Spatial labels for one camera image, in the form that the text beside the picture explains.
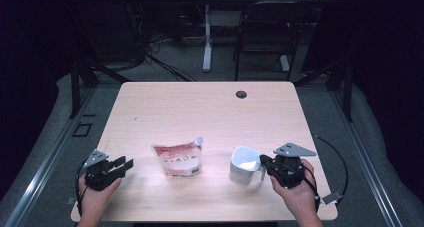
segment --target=light wood table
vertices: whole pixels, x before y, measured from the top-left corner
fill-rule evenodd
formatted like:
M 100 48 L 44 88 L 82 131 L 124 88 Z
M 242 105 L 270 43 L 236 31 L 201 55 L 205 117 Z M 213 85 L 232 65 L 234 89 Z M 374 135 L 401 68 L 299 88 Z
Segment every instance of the light wood table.
M 240 99 L 237 91 L 245 91 Z M 202 167 L 191 179 L 166 177 L 153 144 L 177 145 L 204 138 Z M 100 139 L 109 160 L 134 159 L 113 195 L 103 221 L 231 222 L 293 220 L 284 201 L 260 172 L 248 185 L 229 179 L 238 146 L 274 157 L 287 142 L 316 151 L 296 90 L 289 82 L 125 83 Z M 318 191 L 330 194 L 318 156 Z M 337 217 L 333 204 L 321 205 L 323 220 Z M 76 208 L 71 217 L 79 221 Z

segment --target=white cup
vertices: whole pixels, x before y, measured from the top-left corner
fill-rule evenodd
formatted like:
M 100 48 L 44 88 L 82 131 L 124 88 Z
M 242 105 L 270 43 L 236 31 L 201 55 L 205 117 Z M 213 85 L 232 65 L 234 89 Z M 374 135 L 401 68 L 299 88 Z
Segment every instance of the white cup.
M 261 181 L 265 176 L 265 168 L 261 166 L 261 153 L 245 146 L 237 147 L 230 164 L 230 179 L 238 184 L 248 185 L 255 171 L 262 172 Z

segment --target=snack package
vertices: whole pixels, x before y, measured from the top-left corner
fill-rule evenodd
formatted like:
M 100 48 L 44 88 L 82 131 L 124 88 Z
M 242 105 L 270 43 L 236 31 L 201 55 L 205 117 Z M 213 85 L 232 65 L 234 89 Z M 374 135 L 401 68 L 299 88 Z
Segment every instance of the snack package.
M 200 171 L 203 138 L 175 146 L 153 145 L 165 173 L 176 177 L 192 177 Z

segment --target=black chair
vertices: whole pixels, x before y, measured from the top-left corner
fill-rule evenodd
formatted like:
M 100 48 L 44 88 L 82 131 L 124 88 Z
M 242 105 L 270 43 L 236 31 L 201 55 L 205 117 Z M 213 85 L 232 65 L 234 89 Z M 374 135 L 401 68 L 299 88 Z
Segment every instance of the black chair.
M 286 80 L 290 79 L 297 46 L 311 9 L 302 3 L 259 1 L 248 5 L 240 16 L 239 35 L 234 49 L 235 80 L 238 80 L 240 53 L 291 56 Z

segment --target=hand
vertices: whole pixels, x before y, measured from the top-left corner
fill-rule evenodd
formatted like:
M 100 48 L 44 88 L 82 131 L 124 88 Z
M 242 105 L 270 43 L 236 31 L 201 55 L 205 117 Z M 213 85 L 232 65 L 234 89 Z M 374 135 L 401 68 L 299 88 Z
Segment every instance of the hand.
M 301 161 L 306 168 L 312 173 L 314 172 L 314 167 L 307 160 L 302 159 Z M 305 178 L 315 184 L 312 174 L 307 170 L 305 170 Z M 322 226 L 322 222 L 315 211 L 315 194 L 305 181 L 290 189 L 281 187 L 277 179 L 272 176 L 271 182 L 274 191 L 284 199 L 287 208 L 296 218 L 299 226 Z
M 106 211 L 110 197 L 121 185 L 122 179 L 116 179 L 110 186 L 102 191 L 92 190 L 85 184 L 85 174 L 79 178 L 80 195 L 82 199 L 82 215 L 78 226 L 97 226 Z

